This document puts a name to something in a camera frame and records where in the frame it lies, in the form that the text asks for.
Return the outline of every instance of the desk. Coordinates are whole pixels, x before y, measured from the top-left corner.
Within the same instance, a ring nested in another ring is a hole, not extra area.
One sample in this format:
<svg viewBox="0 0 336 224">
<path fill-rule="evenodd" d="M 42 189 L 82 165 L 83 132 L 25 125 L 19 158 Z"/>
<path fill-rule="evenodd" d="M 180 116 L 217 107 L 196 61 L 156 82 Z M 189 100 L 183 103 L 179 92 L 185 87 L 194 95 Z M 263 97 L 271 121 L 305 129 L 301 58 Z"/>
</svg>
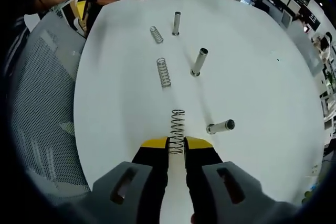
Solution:
<svg viewBox="0 0 336 224">
<path fill-rule="evenodd" d="M 175 11 L 181 12 L 178 37 L 172 36 Z M 190 68 L 201 47 L 209 54 L 194 78 Z M 160 57 L 170 88 L 160 85 Z M 213 143 L 224 162 L 257 178 L 276 200 L 292 201 L 322 160 L 317 88 L 295 44 L 268 14 L 233 0 L 105 6 L 85 44 L 75 89 L 76 143 L 89 186 L 131 161 L 145 140 L 169 135 L 173 109 L 185 110 L 185 135 Z M 206 133 L 209 123 L 227 119 L 235 120 L 234 130 Z"/>
</svg>

